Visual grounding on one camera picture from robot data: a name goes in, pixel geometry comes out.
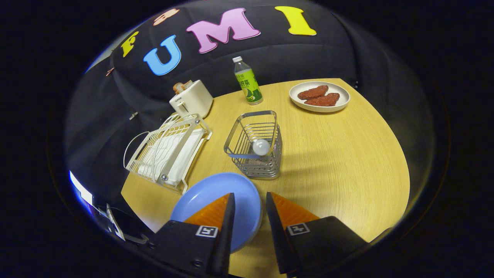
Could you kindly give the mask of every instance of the yellow letter i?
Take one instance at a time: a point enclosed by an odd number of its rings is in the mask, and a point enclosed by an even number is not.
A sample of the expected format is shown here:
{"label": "yellow letter i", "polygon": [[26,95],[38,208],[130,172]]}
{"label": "yellow letter i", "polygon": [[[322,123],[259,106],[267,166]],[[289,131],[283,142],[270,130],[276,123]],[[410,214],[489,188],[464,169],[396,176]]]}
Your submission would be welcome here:
{"label": "yellow letter i", "polygon": [[275,9],[282,12],[287,18],[288,23],[290,23],[290,29],[288,29],[290,34],[309,36],[317,34],[316,30],[311,29],[309,24],[307,24],[307,21],[305,21],[305,18],[302,15],[304,12],[303,10],[288,6],[276,6]]}

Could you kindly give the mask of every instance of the green tea bottle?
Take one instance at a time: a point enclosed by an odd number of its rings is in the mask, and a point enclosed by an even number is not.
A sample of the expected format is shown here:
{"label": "green tea bottle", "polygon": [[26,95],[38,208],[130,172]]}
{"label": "green tea bottle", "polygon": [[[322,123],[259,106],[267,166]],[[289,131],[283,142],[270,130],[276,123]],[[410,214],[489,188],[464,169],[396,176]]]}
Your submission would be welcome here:
{"label": "green tea bottle", "polygon": [[242,57],[238,56],[233,58],[235,63],[235,76],[239,81],[240,87],[244,91],[247,102],[250,105],[260,104],[263,101],[261,91],[259,90],[259,85],[255,79],[254,72],[242,61]]}

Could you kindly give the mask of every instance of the white ball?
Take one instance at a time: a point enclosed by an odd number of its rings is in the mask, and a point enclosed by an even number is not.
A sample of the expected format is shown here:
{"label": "white ball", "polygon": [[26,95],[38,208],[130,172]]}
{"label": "white ball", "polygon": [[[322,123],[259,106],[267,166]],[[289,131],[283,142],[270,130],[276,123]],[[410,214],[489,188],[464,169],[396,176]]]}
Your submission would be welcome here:
{"label": "white ball", "polygon": [[266,141],[266,140],[264,140],[264,139],[257,139],[252,144],[252,150],[257,155],[266,155],[266,154],[268,154],[270,147],[271,147],[271,145],[269,144],[269,142]]}

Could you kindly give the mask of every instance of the wooden table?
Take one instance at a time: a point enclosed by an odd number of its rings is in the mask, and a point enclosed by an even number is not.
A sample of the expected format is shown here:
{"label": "wooden table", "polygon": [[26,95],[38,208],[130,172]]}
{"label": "wooden table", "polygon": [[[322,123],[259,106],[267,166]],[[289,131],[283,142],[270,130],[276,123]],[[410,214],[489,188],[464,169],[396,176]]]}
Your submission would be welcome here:
{"label": "wooden table", "polygon": [[[288,92],[307,81],[326,81],[345,88],[348,106],[329,114],[297,107]],[[240,173],[223,145],[238,116],[273,110],[283,138],[281,175],[272,181],[252,180],[263,204],[259,232],[230,256],[230,270],[242,277],[278,277],[271,228],[265,212],[266,191],[273,191],[319,217],[334,215],[366,241],[395,225],[410,191],[407,162],[393,132],[380,114],[341,79],[310,79],[261,86],[264,101],[250,106],[242,91],[214,99],[205,118],[213,130],[190,168],[189,185],[221,172]],[[171,215],[180,195],[129,174],[122,195],[153,231]]]}

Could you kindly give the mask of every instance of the dish rack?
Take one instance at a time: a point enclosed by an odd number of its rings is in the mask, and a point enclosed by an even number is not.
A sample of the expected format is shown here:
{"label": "dish rack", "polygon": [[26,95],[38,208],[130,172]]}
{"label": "dish rack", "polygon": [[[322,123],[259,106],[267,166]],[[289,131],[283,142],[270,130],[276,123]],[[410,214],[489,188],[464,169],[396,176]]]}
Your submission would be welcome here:
{"label": "dish rack", "polygon": [[[125,164],[130,144],[147,134],[131,159]],[[159,129],[134,137],[123,154],[123,166],[144,179],[184,194],[188,185],[185,176],[204,140],[212,131],[198,114],[170,116]]]}

